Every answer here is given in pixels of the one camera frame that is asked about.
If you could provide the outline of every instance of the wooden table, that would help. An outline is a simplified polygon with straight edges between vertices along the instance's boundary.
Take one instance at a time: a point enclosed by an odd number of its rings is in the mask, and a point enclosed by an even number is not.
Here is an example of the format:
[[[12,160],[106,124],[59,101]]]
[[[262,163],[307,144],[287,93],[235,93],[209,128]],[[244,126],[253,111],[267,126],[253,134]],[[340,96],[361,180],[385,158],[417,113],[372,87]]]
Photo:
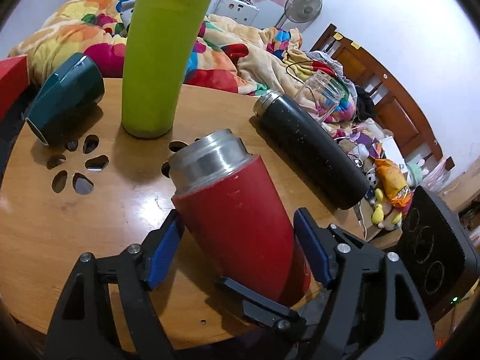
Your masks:
[[[332,213],[298,167],[257,132],[254,97],[184,85],[172,131],[141,140],[120,126],[122,81],[105,79],[105,88],[101,110],[87,121],[91,127],[81,134],[76,151],[43,146],[25,125],[11,154],[0,191],[0,292],[21,322],[45,333],[81,253],[118,254],[162,224],[173,207],[175,188],[161,167],[174,140],[192,143],[230,128],[250,153],[262,156],[290,218],[304,206],[319,225],[333,222],[362,236],[353,210]],[[82,145],[89,134],[99,138],[99,145],[84,154]],[[47,169],[48,160],[61,154],[66,161]],[[109,158],[108,166],[99,172],[87,170],[85,161],[100,155]],[[61,170],[68,172],[67,184],[55,193],[52,179]],[[76,172],[93,182],[91,193],[74,191]],[[214,287],[215,278],[212,265],[185,232],[166,281],[151,294],[176,349],[227,339],[251,328],[230,313],[230,302]],[[316,290],[313,282],[307,296]],[[118,288],[110,286],[110,294],[122,346],[133,350]]]

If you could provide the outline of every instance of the metal bottle rim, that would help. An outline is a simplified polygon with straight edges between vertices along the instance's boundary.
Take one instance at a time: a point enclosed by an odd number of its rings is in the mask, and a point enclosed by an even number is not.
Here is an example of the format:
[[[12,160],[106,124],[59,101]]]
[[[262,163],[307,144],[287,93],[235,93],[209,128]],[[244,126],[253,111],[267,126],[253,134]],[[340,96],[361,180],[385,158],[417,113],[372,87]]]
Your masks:
[[[169,158],[175,195],[190,193],[221,180],[253,156],[230,129],[220,130],[177,151]]]
[[[269,89],[255,102],[253,105],[253,112],[257,117],[262,117],[267,108],[282,95],[282,92]]]

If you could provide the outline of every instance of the blue gripper pad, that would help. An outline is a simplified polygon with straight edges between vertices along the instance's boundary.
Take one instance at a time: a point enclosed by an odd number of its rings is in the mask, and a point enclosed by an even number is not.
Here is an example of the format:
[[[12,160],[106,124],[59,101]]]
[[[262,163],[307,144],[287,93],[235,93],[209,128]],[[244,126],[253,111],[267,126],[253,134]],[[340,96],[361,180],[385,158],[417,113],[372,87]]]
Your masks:
[[[326,229],[319,228],[306,208],[299,208],[293,216],[293,229],[316,281],[327,290],[337,278],[337,242]]]
[[[175,219],[168,225],[164,236],[150,258],[150,263],[147,264],[150,272],[148,273],[146,282],[150,290],[154,290],[165,280],[182,236],[183,226]]]

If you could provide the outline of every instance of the teal mug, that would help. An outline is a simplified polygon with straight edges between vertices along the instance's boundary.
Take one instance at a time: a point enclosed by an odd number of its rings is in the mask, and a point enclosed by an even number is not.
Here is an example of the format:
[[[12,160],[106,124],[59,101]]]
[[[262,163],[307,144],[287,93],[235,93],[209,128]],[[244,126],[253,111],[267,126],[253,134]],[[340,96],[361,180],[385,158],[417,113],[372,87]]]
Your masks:
[[[65,143],[104,93],[95,62],[76,52],[45,81],[25,111],[25,121],[43,144]]]

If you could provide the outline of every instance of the fan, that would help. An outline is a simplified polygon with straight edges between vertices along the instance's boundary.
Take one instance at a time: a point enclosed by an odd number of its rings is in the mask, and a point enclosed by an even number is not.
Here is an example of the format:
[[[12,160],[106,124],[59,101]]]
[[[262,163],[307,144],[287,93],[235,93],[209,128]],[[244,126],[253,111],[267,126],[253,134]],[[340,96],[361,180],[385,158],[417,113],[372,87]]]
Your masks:
[[[301,27],[299,30],[303,31],[320,15],[322,6],[322,0],[287,0],[285,4],[285,17],[280,19],[279,25],[284,30]],[[306,25],[292,26],[291,23],[287,22],[287,19],[293,23],[306,23]]]

